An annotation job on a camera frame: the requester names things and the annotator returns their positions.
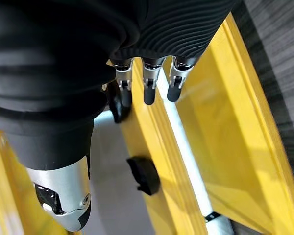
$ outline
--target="yellow frame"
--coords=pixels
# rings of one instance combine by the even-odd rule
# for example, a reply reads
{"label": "yellow frame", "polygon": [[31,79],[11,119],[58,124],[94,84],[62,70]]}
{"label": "yellow frame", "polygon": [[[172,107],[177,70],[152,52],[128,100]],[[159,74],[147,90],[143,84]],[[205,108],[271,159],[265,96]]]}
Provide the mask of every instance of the yellow frame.
{"label": "yellow frame", "polygon": [[293,175],[231,14],[176,105],[214,210],[265,234],[294,235]]}
{"label": "yellow frame", "polygon": [[133,66],[133,109],[121,124],[131,156],[151,157],[161,180],[160,192],[144,195],[157,234],[207,234],[180,150],[158,91],[153,105],[143,99],[142,62]]}

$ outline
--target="gray surface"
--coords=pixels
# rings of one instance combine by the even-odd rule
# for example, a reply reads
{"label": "gray surface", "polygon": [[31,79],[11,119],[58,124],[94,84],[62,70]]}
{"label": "gray surface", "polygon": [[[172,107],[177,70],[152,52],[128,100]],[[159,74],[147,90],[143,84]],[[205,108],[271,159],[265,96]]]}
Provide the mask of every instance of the gray surface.
{"label": "gray surface", "polygon": [[154,234],[142,194],[126,162],[129,153],[110,111],[95,119],[91,145],[92,210],[86,234]]}
{"label": "gray surface", "polygon": [[245,0],[233,11],[294,173],[294,0]]}

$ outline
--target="black clip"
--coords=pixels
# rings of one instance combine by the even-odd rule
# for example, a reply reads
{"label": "black clip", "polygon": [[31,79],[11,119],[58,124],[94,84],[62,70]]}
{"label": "black clip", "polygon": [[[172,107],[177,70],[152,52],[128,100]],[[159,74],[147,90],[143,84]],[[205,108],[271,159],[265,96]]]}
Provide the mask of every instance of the black clip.
{"label": "black clip", "polygon": [[152,160],[145,157],[132,157],[126,160],[131,167],[137,189],[152,196],[160,188],[160,178]]}

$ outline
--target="black fingertip pad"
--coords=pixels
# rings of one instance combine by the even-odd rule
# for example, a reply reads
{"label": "black fingertip pad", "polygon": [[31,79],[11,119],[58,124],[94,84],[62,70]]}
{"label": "black fingertip pad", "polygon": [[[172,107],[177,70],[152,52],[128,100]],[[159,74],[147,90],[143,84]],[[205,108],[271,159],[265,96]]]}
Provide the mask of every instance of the black fingertip pad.
{"label": "black fingertip pad", "polygon": [[169,86],[167,98],[171,102],[176,102],[181,95],[181,89],[179,89],[178,84],[174,87]]}
{"label": "black fingertip pad", "polygon": [[122,105],[126,108],[129,108],[132,106],[132,91],[129,91],[128,89],[124,89],[121,91],[121,102]]}
{"label": "black fingertip pad", "polygon": [[145,87],[144,89],[144,102],[147,105],[151,105],[155,101],[156,89],[152,87]]}

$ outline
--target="black plastic piece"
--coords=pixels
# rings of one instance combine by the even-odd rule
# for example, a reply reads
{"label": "black plastic piece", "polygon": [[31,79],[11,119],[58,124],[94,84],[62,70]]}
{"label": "black plastic piece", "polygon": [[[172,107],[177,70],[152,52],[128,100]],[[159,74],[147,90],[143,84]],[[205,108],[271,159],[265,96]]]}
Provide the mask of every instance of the black plastic piece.
{"label": "black plastic piece", "polygon": [[51,189],[42,187],[38,184],[35,184],[36,195],[38,201],[41,205],[46,203],[47,205],[51,206],[53,212],[55,214],[63,214],[63,210],[60,203],[59,194]]}
{"label": "black plastic piece", "polygon": [[121,92],[116,80],[107,84],[106,94],[114,122],[120,123],[124,121],[129,116],[132,106],[126,107],[122,104]]}
{"label": "black plastic piece", "polygon": [[127,159],[132,174],[139,184],[137,189],[149,196],[159,191],[160,178],[152,160],[146,157],[132,157]]}
{"label": "black plastic piece", "polygon": [[205,222],[208,223],[209,221],[214,220],[218,218],[219,216],[221,216],[219,213],[213,211],[205,217]]}
{"label": "black plastic piece", "polygon": [[89,206],[87,210],[85,211],[85,213],[78,219],[78,221],[80,222],[80,229],[85,227],[89,219],[91,209],[92,209],[92,201],[90,201]]}
{"label": "black plastic piece", "polygon": [[179,89],[179,84],[175,84],[174,87],[173,86],[169,86],[168,89],[168,94],[167,94],[167,98],[169,101],[171,102],[176,102],[181,95],[181,89]]}
{"label": "black plastic piece", "polygon": [[151,105],[155,101],[156,89],[153,89],[152,86],[144,88],[144,102],[147,105]]}

